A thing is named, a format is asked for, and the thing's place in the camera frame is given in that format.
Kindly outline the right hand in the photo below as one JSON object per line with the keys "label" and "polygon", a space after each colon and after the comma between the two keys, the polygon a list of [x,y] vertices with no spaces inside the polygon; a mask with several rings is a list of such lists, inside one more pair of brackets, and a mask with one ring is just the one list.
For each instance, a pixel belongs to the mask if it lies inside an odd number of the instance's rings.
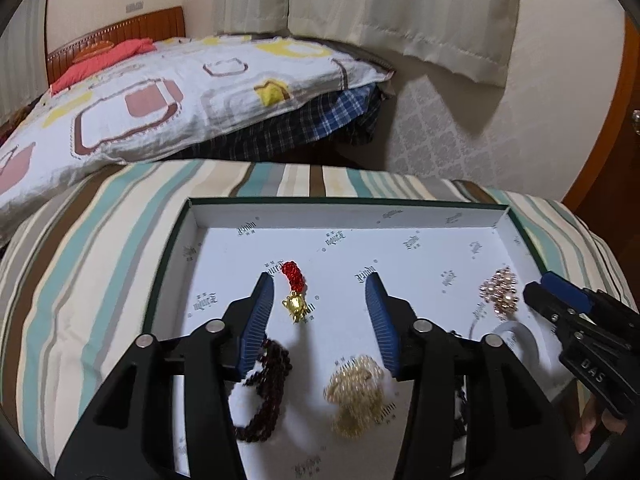
{"label": "right hand", "polygon": [[622,434],[627,427],[627,421],[626,419],[616,418],[592,394],[580,415],[573,434],[574,445],[579,454],[582,454],[588,448],[593,431],[599,425],[602,425],[613,434]]}

